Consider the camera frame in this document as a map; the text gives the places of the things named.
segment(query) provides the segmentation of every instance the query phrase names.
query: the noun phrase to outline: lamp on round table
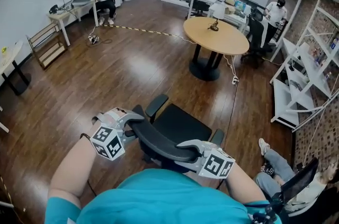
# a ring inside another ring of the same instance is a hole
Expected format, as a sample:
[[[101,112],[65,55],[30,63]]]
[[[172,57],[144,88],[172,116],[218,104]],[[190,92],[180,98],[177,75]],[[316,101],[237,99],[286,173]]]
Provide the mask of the lamp on round table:
[[[216,10],[213,13],[213,17],[216,18],[217,20],[208,29],[211,29],[213,31],[219,31],[218,20],[223,20],[224,19],[225,9],[226,9],[225,5],[218,4]]]

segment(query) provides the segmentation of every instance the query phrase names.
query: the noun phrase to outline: chair armrest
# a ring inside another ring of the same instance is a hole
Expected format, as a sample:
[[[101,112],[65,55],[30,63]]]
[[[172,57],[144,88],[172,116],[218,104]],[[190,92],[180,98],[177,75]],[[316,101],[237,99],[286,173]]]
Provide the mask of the chair armrest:
[[[221,146],[224,136],[225,136],[225,133],[222,130],[217,129],[210,142],[218,146]]]
[[[151,103],[147,106],[145,113],[150,117],[150,122],[153,123],[155,116],[159,109],[167,102],[168,96],[165,94],[160,94],[157,96]]]

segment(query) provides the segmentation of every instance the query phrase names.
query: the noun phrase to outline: black pants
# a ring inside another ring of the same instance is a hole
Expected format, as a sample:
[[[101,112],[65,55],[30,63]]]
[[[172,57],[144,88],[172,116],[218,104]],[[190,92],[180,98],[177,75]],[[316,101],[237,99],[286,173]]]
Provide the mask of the black pants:
[[[114,14],[115,14],[115,1],[114,0],[105,0],[105,1],[101,1],[101,2],[96,2],[95,3],[96,6],[96,12],[98,13],[99,11],[105,10],[106,8],[108,8],[110,10],[110,18],[113,18]],[[94,12],[93,12],[93,8],[91,8],[90,10],[90,15],[94,16]]]
[[[277,29],[278,28],[272,26],[271,24],[268,24],[265,43],[269,43],[271,41],[271,39],[274,37]]]

